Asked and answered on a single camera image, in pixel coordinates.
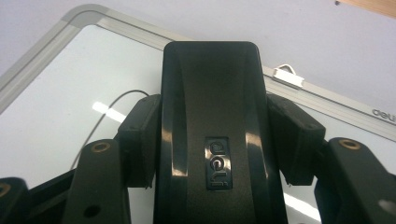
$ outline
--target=cable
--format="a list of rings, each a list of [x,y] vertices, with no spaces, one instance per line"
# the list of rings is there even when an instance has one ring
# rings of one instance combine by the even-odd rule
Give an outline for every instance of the cable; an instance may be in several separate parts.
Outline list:
[[[284,63],[284,64],[281,64],[280,66],[278,66],[277,68],[281,69],[282,67],[289,68],[289,72],[297,76],[296,71],[294,71],[293,67],[291,67],[290,64]]]
[[[146,96],[149,96],[145,91],[141,91],[141,90],[132,90],[132,91],[126,91],[125,93],[121,94],[119,97],[117,97],[117,99],[115,99],[113,101],[113,103],[110,104],[110,106],[108,107],[108,109],[111,109],[113,107],[113,105],[122,97],[124,97],[125,95],[132,93],[132,92],[140,92],[145,94]],[[85,139],[85,142],[82,144],[81,149],[79,150],[77,156],[75,157],[72,166],[70,167],[70,170],[73,170],[74,166],[76,165],[79,156],[81,155],[82,149],[85,147],[85,145],[87,145],[88,141],[90,141],[93,133],[96,131],[96,129],[98,128],[99,124],[102,122],[102,120],[105,118],[106,113],[104,113],[99,120],[96,122],[95,126],[93,127],[93,129],[91,130],[90,134],[88,135],[87,139]]]

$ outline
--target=screw hole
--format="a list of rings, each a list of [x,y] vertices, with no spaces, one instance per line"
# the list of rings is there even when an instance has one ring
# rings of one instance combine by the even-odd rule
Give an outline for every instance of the screw hole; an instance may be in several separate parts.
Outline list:
[[[84,217],[96,217],[100,213],[100,206],[91,205],[84,211]]]

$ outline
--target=deli logo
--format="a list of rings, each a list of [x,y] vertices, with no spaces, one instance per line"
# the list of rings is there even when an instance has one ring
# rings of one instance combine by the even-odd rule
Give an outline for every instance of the deli logo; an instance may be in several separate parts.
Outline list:
[[[205,140],[206,188],[226,190],[233,188],[228,138],[210,137]]]
[[[382,119],[386,119],[389,120],[393,123],[396,123],[396,116],[395,115],[391,115],[390,113],[386,113],[386,112],[382,112],[380,110],[377,109],[373,109],[373,114],[376,115],[377,117],[380,117]]]

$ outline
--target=white surface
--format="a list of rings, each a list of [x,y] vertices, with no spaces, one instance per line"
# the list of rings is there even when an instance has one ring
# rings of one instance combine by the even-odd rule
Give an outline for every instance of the white surface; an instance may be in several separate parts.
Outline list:
[[[131,89],[160,92],[163,53],[96,26],[88,26],[58,55],[0,116],[0,176],[24,178],[32,188],[68,170],[100,114],[96,102],[109,105]],[[133,93],[115,110],[123,115],[142,97]],[[362,141],[396,174],[396,144],[305,108],[328,129],[326,139],[344,136]],[[112,138],[119,122],[106,118],[91,141]],[[287,187],[288,195],[316,207],[313,187]],[[154,189],[130,189],[134,223],[150,223]],[[287,206],[290,223],[318,223]]]
[[[0,74],[71,8],[96,3],[196,40],[247,40],[264,65],[396,114],[396,20],[334,1],[2,0]]]

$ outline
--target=glossy black surface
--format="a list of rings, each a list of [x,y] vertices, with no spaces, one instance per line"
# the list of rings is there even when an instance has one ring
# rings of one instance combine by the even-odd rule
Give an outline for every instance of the glossy black surface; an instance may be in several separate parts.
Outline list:
[[[154,222],[287,223],[256,46],[168,44],[162,97]],[[227,190],[207,188],[206,169],[224,168],[219,146],[209,149],[213,164],[205,157],[207,139],[217,137],[227,139],[230,154]]]
[[[396,182],[373,152],[352,139],[331,139],[319,158],[318,209],[327,223],[396,223]]]
[[[325,127],[291,100],[274,94],[267,99],[276,158],[286,183],[312,185],[312,160],[323,145]]]
[[[159,94],[139,100],[115,137],[124,153],[123,174],[128,188],[152,187],[159,147],[160,101]]]
[[[117,141],[102,139],[82,149],[62,223],[131,223]]]

